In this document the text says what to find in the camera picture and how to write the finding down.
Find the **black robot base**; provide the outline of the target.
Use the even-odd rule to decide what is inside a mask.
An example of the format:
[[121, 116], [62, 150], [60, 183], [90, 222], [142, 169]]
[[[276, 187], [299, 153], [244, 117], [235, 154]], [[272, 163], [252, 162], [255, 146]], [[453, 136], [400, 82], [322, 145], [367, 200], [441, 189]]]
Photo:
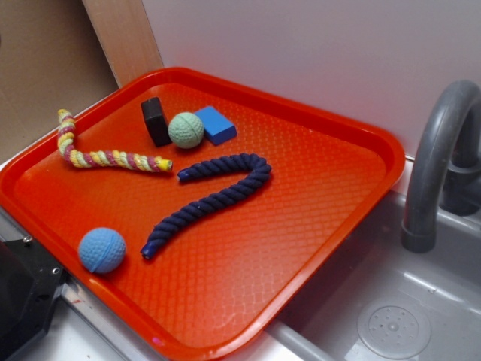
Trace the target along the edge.
[[1, 359], [13, 360], [47, 335], [66, 271], [36, 239], [1, 243]]

